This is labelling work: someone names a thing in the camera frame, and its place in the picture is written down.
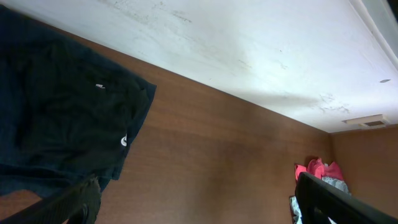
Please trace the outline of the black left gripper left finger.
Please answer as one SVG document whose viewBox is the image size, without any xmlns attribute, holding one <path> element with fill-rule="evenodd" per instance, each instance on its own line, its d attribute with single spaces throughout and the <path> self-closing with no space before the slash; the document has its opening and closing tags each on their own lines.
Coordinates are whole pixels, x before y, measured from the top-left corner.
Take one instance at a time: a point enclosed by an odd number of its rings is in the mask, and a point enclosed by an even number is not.
<svg viewBox="0 0 398 224">
<path fill-rule="evenodd" d="M 94 224 L 101 206 L 98 178 L 90 175 L 1 220 L 2 224 Z"/>
</svg>

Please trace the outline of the dark green t-shirt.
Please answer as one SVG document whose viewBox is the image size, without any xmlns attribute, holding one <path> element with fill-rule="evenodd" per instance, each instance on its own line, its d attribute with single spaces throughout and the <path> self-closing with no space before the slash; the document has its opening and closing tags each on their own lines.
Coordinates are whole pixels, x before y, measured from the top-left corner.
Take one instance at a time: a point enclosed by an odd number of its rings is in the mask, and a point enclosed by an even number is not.
<svg viewBox="0 0 398 224">
<path fill-rule="evenodd" d="M 77 172 L 120 165 L 150 103 L 148 86 L 92 50 L 58 40 L 19 47 L 16 55 L 31 112 L 21 148 Z"/>
</svg>

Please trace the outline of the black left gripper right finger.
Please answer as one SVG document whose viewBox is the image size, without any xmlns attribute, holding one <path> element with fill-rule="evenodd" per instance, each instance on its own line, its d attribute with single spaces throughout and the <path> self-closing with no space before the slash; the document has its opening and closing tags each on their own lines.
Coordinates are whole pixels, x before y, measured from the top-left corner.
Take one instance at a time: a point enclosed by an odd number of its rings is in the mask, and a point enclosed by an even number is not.
<svg viewBox="0 0 398 224">
<path fill-rule="evenodd" d="M 308 172 L 302 172 L 297 181 L 295 196 L 303 224 L 397 224 L 389 216 Z"/>
</svg>

